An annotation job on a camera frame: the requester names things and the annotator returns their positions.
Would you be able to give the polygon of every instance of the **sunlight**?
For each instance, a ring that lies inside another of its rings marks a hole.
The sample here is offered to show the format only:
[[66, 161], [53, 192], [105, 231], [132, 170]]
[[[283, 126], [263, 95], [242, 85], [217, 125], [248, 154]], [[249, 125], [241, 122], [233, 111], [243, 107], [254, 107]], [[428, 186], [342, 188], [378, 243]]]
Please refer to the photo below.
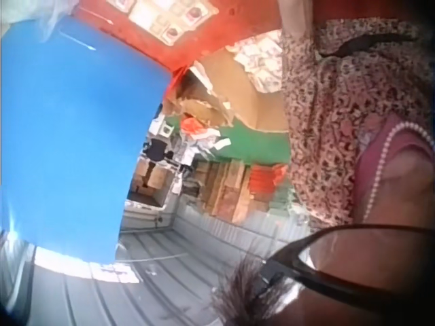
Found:
[[68, 276], [101, 280], [111, 283], [139, 283], [135, 272], [127, 264], [101, 265], [87, 263], [78, 258], [61, 255], [38, 247], [35, 265]]

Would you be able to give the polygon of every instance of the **pearl necklace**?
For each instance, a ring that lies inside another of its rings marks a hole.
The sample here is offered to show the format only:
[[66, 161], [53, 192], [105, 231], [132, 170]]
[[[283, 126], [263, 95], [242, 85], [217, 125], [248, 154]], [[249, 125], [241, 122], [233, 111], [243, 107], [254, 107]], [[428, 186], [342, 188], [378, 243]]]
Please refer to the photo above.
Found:
[[428, 134], [428, 132], [426, 130], [424, 130], [421, 126], [419, 126], [418, 124], [415, 124], [413, 122], [400, 122], [399, 124], [397, 124], [389, 132], [387, 140], [383, 144], [381, 159], [379, 160], [379, 163], [378, 163], [378, 167], [377, 167], [376, 175], [375, 175], [375, 182], [373, 183], [372, 192], [370, 193], [370, 197], [368, 200], [366, 212], [364, 213], [363, 221], [365, 221], [367, 219], [367, 217], [369, 216], [369, 214], [373, 208], [373, 204], [375, 203], [375, 198], [376, 198], [378, 188], [379, 188], [379, 182], [381, 181], [381, 174], [382, 174], [382, 171], [385, 167], [385, 160], [387, 158], [389, 146], [391, 145], [393, 137], [396, 136], [400, 131], [402, 131], [404, 129], [411, 129], [411, 130], [414, 130], [416, 133], [420, 134], [423, 137], [423, 139], [425, 139], [429, 143], [430, 147], [435, 152], [435, 141]]

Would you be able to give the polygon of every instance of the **glass lens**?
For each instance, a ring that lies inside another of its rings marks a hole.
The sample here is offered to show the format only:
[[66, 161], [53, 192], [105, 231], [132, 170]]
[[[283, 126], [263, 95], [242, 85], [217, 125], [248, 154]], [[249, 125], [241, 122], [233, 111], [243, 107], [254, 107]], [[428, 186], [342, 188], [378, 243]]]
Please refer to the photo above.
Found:
[[347, 229], [326, 234], [300, 257], [315, 270], [359, 285], [403, 293], [427, 266], [434, 237], [395, 229]]

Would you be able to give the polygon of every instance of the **crumpled paper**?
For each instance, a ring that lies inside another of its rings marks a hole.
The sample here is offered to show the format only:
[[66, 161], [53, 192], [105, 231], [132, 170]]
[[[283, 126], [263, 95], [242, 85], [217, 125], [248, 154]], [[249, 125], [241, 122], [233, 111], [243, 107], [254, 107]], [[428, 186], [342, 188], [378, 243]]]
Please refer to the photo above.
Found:
[[280, 39], [281, 30], [276, 30], [226, 46], [235, 54], [234, 60], [245, 67], [252, 84], [261, 93], [281, 90], [283, 50]]

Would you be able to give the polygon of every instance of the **plastic bag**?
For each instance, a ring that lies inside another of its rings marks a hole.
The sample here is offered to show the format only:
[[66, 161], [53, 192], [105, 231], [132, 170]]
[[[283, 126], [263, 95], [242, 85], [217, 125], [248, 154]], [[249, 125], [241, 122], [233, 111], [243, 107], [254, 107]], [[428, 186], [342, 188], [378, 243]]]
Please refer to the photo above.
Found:
[[39, 20], [42, 38], [46, 40], [56, 23], [69, 15], [79, 0], [1, 0], [2, 24], [13, 24], [23, 20]]

